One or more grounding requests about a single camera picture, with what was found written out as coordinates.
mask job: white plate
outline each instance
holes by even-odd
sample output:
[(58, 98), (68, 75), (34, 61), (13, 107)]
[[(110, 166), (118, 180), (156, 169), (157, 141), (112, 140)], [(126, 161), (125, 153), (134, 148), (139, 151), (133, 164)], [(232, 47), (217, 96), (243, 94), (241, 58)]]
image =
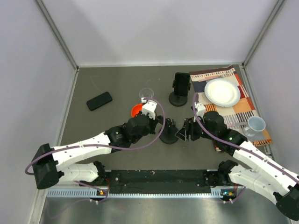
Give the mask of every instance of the white plate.
[(238, 86), (223, 78), (207, 82), (205, 94), (213, 104), (223, 107), (236, 105), (241, 97)]

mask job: floor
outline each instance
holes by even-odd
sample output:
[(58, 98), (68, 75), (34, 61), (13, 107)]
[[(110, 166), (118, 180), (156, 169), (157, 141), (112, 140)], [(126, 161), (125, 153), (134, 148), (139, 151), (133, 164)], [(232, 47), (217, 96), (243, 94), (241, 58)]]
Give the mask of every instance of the floor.
[[(167, 117), (174, 119), (180, 128), (185, 118), (192, 117), (190, 105), (194, 91), (190, 90), (185, 106), (172, 106), (168, 96), (173, 91), (174, 74), (224, 66), (227, 65), (80, 69), (61, 145), (90, 138), (126, 122), (132, 107), (140, 103), (139, 91), (145, 87), (154, 90), (154, 98), (161, 102)], [(235, 69), (241, 75), (239, 66)], [(89, 111), (86, 101), (105, 91), (110, 92), (113, 101)], [(153, 138), (153, 135), (146, 136), (134, 146), (145, 145)], [(144, 150), (96, 156), (85, 162), (99, 160), (106, 169), (217, 169), (219, 163), (227, 159), (232, 158), (215, 152), (210, 140), (199, 139), (194, 142), (179, 140), (171, 146), (158, 140)], [(246, 190), (233, 205), (217, 203), (215, 199), (109, 199), (98, 206), (89, 202), (77, 203), (56, 219), (49, 219), (46, 215), (45, 208), (55, 215), (76, 200), (47, 198), (40, 223), (289, 223), (275, 205), (251, 190)]]

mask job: round black base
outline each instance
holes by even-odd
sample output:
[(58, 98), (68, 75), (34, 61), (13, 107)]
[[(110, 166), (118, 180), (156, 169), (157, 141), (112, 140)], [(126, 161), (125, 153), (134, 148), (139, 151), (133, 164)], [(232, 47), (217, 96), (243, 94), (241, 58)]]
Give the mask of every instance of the round black base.
[(174, 106), (184, 106), (187, 101), (188, 97), (176, 96), (173, 92), (169, 95), (169, 102)]
[(178, 138), (175, 136), (176, 132), (178, 132), (178, 129), (175, 126), (165, 127), (159, 138), (163, 143), (171, 145), (178, 141)]

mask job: cloth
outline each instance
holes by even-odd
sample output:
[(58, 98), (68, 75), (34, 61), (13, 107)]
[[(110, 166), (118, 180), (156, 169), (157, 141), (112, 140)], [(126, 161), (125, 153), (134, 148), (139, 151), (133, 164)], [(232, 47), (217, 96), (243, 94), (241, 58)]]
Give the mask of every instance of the cloth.
[[(190, 72), (192, 84), (195, 92), (199, 95), (199, 101), (206, 107), (206, 112), (217, 111), (224, 118), (224, 122), (228, 128), (236, 130), (243, 134), (242, 129), (246, 126), (248, 119), (251, 116), (258, 116), (253, 103), (246, 92), (241, 79), (236, 73), (233, 65), (226, 68), (211, 69), (205, 71), (192, 71)], [(213, 104), (207, 99), (205, 95), (205, 86), (213, 77), (222, 77), (232, 83), (236, 84), (240, 90), (240, 101), (232, 107), (221, 107)], [(250, 137), (249, 140), (255, 146), (265, 146), (272, 142), (268, 131), (265, 129), (261, 133)]]

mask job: wall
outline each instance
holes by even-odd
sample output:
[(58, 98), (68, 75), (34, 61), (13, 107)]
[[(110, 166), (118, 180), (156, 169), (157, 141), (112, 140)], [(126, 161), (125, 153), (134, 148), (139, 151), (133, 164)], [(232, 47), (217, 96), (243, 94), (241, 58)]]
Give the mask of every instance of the wall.
[(248, 65), (276, 158), (299, 173), (299, 1), (286, 1)]
[(243, 62), (275, 0), (43, 0), (80, 66)]
[(54, 144), (74, 69), (33, 0), (0, 1), (0, 223), (26, 223), (36, 185), (24, 173)]

